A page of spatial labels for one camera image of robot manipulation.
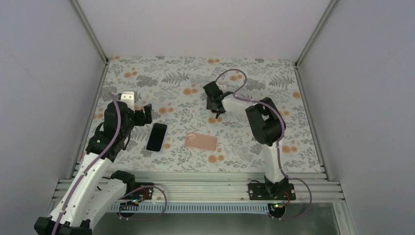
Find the pink phone case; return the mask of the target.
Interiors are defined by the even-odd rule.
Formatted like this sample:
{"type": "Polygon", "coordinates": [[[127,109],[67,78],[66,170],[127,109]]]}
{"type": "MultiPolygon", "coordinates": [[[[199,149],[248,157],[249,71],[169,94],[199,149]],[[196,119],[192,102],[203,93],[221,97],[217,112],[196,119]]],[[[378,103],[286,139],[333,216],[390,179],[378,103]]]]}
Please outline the pink phone case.
{"type": "Polygon", "coordinates": [[[184,145],[199,150],[215,151],[217,137],[200,133],[187,133],[184,145]]]}

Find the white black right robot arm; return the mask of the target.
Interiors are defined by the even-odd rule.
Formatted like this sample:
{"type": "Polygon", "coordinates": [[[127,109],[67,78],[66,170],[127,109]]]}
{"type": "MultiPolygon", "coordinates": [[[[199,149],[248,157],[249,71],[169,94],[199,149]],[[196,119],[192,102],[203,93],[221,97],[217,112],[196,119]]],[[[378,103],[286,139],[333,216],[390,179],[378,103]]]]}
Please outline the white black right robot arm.
{"type": "Polygon", "coordinates": [[[286,128],[273,101],[266,97],[253,100],[223,92],[215,81],[203,89],[207,95],[207,109],[220,114],[245,114],[255,140],[262,144],[265,162],[264,190],[270,199],[278,199],[288,187],[289,180],[281,169],[279,142],[286,128]]]}

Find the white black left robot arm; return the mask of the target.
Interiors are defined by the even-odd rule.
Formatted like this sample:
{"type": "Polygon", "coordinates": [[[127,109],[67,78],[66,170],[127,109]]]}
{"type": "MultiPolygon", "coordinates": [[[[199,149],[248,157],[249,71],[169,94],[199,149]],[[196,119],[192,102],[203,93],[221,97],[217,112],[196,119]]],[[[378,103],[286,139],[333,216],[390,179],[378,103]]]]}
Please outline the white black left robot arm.
{"type": "Polygon", "coordinates": [[[152,105],[141,110],[126,102],[108,104],[104,120],[90,138],[86,154],[67,192],[47,217],[39,217],[34,229],[39,235],[90,235],[98,221],[120,197],[136,193],[131,173],[117,171],[96,196],[98,183],[114,163],[118,153],[126,149],[135,126],[152,122],[152,105]]]}

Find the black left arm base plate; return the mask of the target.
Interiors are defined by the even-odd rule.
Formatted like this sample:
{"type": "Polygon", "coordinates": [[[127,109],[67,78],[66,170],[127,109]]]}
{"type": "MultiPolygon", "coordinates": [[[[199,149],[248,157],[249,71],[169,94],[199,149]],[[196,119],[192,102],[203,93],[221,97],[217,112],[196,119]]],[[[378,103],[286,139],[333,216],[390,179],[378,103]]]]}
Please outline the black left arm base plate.
{"type": "Polygon", "coordinates": [[[154,192],[154,183],[136,182],[120,200],[151,200],[154,192]]]}

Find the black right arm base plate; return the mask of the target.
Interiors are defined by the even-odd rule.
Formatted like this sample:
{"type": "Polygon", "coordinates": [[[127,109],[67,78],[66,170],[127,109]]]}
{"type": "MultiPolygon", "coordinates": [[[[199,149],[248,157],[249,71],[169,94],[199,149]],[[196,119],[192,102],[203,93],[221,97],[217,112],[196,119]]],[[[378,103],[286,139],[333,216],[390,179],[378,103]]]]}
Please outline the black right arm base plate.
{"type": "Polygon", "coordinates": [[[296,200],[296,191],[291,183],[275,186],[266,183],[249,183],[248,194],[250,200],[296,200]]]}

